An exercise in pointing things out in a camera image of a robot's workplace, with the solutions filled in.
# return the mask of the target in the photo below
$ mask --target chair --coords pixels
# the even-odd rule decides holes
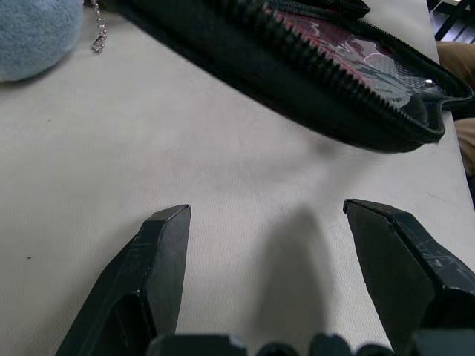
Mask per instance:
[[[441,1],[429,0],[427,4],[429,6],[429,10],[434,11],[440,3]],[[440,29],[437,31],[435,36],[436,41],[441,41],[448,33],[448,31],[455,25],[456,21],[462,17],[462,14],[464,13],[465,9],[468,6],[472,7],[472,5],[475,6],[475,0],[461,0],[460,3],[455,7],[455,9],[453,9],[453,12],[449,15],[447,20],[445,20]],[[473,24],[475,22],[475,11],[472,11],[471,9],[471,12],[473,13],[473,15],[471,15],[470,19],[468,20],[468,23],[462,28],[462,30],[456,36],[454,41],[456,41],[460,37],[460,35],[462,35],[462,33],[467,29],[469,24]]]

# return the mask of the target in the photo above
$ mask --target metal chain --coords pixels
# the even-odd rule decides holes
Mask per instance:
[[[95,54],[101,54],[102,50],[105,47],[105,40],[107,39],[107,30],[105,29],[104,18],[102,17],[101,10],[99,8],[99,3],[97,0],[91,0],[91,4],[94,8],[96,14],[97,29],[99,30],[99,37],[91,46],[92,51]]]

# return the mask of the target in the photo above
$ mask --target stuffed animal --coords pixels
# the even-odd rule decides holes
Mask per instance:
[[[0,81],[53,67],[79,37],[83,0],[0,0]]]

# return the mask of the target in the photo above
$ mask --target table surface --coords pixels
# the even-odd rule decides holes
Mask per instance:
[[[436,59],[425,0],[367,0],[373,24]],[[152,212],[193,211],[178,332],[317,332],[388,344],[345,198],[412,212],[475,270],[474,210],[450,115],[438,145],[384,155],[308,131],[107,15],[57,67],[0,86],[0,345],[52,355]]]

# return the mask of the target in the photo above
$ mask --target person's leg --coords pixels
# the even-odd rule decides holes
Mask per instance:
[[[475,44],[437,42],[440,65],[475,88]]]
[[[475,175],[475,118],[455,121],[460,153],[467,177]]]

